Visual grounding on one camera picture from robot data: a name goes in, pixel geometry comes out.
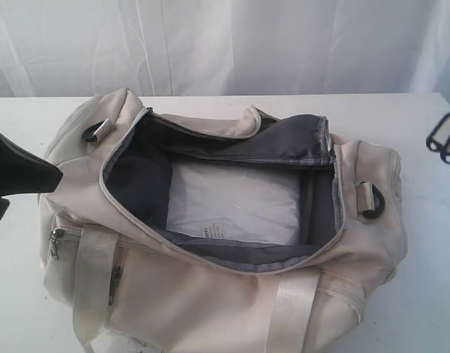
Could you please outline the beige duffel bag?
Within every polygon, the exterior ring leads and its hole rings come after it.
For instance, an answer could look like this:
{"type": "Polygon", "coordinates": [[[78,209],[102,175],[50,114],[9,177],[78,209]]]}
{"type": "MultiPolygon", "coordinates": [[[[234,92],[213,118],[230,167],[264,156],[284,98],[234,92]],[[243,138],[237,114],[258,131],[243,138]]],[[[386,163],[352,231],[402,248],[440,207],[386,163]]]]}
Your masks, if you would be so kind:
{"type": "Polygon", "coordinates": [[[44,285],[86,352],[104,331],[163,352],[317,352],[352,331],[407,253],[399,154],[329,132],[321,115],[159,114],[130,90],[94,96],[46,159],[44,285]],[[173,164],[299,175],[293,245],[167,230],[173,164]]]}

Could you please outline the colourful key tag bunch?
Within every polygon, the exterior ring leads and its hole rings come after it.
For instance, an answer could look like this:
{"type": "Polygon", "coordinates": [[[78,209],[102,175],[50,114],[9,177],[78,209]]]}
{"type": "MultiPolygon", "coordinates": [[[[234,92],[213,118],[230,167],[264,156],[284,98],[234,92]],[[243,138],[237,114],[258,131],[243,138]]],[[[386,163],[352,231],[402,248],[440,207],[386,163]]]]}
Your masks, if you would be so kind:
{"type": "Polygon", "coordinates": [[[442,162],[450,166],[450,110],[427,135],[425,144],[428,150],[438,154],[442,162]]]}

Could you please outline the white plastic pouch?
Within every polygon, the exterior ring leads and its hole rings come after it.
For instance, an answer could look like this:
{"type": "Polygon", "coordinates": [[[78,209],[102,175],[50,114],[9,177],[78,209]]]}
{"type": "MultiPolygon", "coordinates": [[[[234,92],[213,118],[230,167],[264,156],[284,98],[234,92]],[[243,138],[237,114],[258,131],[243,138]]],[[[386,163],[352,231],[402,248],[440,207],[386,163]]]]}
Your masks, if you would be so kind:
{"type": "Polygon", "coordinates": [[[176,161],[166,228],[196,238],[296,244],[299,183],[295,171],[176,161]]]}

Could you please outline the white backdrop curtain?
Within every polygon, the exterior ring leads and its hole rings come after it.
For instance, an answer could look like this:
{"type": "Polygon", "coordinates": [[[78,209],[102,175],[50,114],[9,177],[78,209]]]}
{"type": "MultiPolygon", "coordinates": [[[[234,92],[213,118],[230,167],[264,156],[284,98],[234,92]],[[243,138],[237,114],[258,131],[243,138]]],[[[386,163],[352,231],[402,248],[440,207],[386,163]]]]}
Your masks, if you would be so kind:
{"type": "Polygon", "coordinates": [[[450,1],[0,1],[0,97],[430,93],[450,1]]]}

